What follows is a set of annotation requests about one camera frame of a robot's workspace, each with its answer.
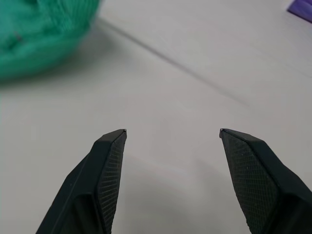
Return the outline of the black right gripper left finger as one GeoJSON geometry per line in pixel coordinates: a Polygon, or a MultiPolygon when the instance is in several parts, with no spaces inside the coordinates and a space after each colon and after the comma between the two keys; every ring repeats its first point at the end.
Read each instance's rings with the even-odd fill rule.
{"type": "Polygon", "coordinates": [[[112,234],[127,131],[104,134],[69,173],[36,234],[112,234]]]}

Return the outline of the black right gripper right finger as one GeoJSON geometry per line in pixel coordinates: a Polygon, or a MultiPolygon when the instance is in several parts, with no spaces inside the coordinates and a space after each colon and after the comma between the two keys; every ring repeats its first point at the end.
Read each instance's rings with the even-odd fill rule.
{"type": "Polygon", "coordinates": [[[230,129],[219,137],[251,234],[312,234],[312,191],[267,143],[230,129]]]}

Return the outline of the green elastic-waist shorts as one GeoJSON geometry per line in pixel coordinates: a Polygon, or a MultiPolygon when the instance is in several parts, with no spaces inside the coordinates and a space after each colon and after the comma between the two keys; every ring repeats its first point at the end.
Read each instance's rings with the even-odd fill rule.
{"type": "Polygon", "coordinates": [[[0,0],[0,82],[49,69],[81,43],[102,0],[0,0]]]}

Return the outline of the purple tissue box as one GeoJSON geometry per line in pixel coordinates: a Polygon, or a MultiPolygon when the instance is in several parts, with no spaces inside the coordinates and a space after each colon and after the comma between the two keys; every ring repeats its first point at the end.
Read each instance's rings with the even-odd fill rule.
{"type": "Polygon", "coordinates": [[[312,23],[312,0],[293,0],[287,11],[312,23]]]}

